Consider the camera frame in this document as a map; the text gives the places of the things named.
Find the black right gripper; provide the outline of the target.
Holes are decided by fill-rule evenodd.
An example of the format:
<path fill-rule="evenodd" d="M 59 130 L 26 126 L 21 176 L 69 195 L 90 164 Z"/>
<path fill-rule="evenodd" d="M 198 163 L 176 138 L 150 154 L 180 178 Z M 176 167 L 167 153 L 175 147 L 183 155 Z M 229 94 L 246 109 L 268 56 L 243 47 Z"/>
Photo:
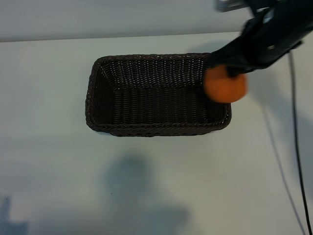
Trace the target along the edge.
<path fill-rule="evenodd" d="M 209 55 L 209 66 L 227 62 L 227 75 L 236 77 L 265 69 L 301 44 L 303 13 L 300 11 L 262 11 L 248 21 L 241 35 Z"/>

